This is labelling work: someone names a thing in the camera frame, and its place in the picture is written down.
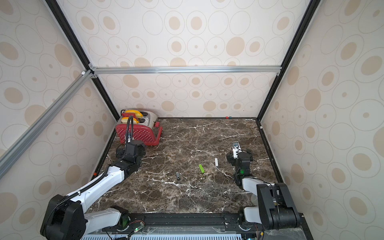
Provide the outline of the green usb drive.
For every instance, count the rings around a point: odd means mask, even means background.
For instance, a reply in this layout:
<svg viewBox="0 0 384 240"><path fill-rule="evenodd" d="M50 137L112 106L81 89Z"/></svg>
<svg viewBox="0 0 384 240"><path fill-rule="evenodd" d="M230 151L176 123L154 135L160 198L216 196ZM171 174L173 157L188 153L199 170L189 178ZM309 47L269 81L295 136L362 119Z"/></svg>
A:
<svg viewBox="0 0 384 240"><path fill-rule="evenodd" d="M201 173L204 174L205 173L205 169L204 169L202 164L199 164L199 168L201 170Z"/></svg>

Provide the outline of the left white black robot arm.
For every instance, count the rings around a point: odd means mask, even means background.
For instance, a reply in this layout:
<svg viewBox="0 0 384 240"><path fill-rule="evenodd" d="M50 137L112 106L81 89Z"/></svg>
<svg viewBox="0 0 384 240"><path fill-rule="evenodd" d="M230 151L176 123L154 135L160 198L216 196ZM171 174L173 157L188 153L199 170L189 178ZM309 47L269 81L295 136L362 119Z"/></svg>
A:
<svg viewBox="0 0 384 240"><path fill-rule="evenodd" d="M111 207L87 213L90 206L112 187L138 171L146 154L142 141L134 138L135 119L129 116L126 125L125 147L105 171L88 184L66 196L56 195L48 203L40 233L48 240L80 240L83 236L107 227L123 232L130 226L126 210Z"/></svg>

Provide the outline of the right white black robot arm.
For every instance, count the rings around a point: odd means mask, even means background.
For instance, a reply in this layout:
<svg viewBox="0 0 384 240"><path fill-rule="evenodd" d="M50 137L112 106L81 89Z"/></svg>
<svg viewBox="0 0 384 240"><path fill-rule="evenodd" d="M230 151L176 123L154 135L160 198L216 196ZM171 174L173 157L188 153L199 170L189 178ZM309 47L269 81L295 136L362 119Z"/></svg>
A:
<svg viewBox="0 0 384 240"><path fill-rule="evenodd" d="M271 184L254 177L251 174L253 156L251 152L242 150L237 142L226 158L235 167L235 184L258 200L257 206L243 209L247 223L261 224L266 230L299 227L301 217L286 184Z"/></svg>

